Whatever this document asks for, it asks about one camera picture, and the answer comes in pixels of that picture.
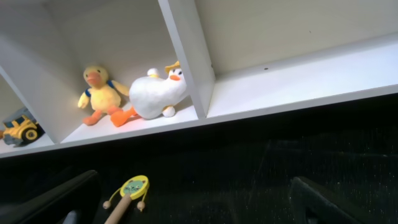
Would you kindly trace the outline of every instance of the white goose plush toy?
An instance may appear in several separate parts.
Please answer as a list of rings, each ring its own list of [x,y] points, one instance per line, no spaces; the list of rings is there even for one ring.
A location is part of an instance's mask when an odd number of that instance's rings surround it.
[[[153,119],[163,114],[172,117],[174,106],[188,96],[180,62],[165,68],[168,79],[159,78],[156,68],[148,70],[148,76],[138,78],[131,85],[129,97],[131,109],[119,111],[111,116],[116,127],[122,126],[131,116],[139,115],[144,119]]]

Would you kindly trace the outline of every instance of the yellow rattle drum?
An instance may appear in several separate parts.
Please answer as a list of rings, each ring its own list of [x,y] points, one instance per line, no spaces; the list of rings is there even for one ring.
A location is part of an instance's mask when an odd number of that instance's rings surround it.
[[[138,175],[136,177],[133,177],[129,179],[126,183],[123,184],[123,186],[115,193],[112,194],[111,198],[104,202],[103,207],[105,209],[108,209],[111,206],[111,201],[113,197],[120,192],[120,196],[122,196],[122,199],[116,206],[116,208],[113,210],[109,218],[106,220],[105,224],[116,224],[118,221],[121,219],[123,216],[124,212],[130,205],[130,203],[143,196],[142,200],[138,202],[137,208],[142,211],[145,208],[145,196],[148,193],[149,189],[149,180],[146,176],[144,175]]]

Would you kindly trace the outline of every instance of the duck's head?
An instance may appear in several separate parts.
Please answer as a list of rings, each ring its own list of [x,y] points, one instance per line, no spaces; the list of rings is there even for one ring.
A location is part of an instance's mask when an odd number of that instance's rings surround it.
[[[102,87],[109,78],[108,71],[100,66],[87,67],[83,76],[91,87]]]
[[[176,82],[185,82],[184,74],[182,73],[180,62],[176,62],[174,65],[166,67],[166,73],[169,74],[169,80]]]

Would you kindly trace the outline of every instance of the toy truck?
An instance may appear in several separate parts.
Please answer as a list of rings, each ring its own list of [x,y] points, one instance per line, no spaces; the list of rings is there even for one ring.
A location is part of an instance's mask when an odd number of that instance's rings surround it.
[[[25,145],[39,138],[39,124],[26,107],[5,119],[3,125],[3,138],[8,145]]]

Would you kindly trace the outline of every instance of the yellow hat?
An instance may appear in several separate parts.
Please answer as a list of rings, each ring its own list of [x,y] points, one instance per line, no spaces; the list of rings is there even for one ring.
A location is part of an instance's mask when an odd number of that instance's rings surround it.
[[[168,74],[169,74],[169,71],[170,71],[171,69],[176,69],[176,68],[181,68],[181,66],[180,66],[180,61],[177,61],[174,65],[166,66],[166,67],[165,67],[166,74],[168,75]]]

